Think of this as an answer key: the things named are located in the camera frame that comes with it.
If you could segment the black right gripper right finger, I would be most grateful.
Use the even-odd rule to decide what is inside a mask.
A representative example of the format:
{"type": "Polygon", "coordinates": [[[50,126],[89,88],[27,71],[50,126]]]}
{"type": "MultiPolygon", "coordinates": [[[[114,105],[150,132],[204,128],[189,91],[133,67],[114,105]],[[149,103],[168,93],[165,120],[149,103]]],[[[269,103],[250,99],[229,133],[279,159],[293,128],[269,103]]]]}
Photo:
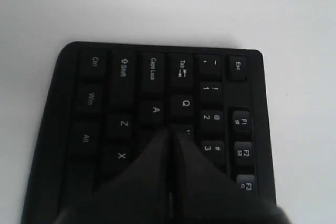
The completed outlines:
{"type": "Polygon", "coordinates": [[[170,183],[176,223],[290,223],[274,202],[242,191],[170,127],[170,183]]]}

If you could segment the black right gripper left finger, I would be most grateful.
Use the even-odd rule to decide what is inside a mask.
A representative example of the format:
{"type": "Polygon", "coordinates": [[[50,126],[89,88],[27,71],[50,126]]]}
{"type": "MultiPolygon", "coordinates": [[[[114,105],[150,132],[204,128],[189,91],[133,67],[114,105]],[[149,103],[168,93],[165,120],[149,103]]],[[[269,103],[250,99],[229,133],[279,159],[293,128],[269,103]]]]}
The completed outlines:
{"type": "Polygon", "coordinates": [[[120,175],[61,211],[57,223],[166,223],[170,133],[158,129],[142,154],[120,175]]]}

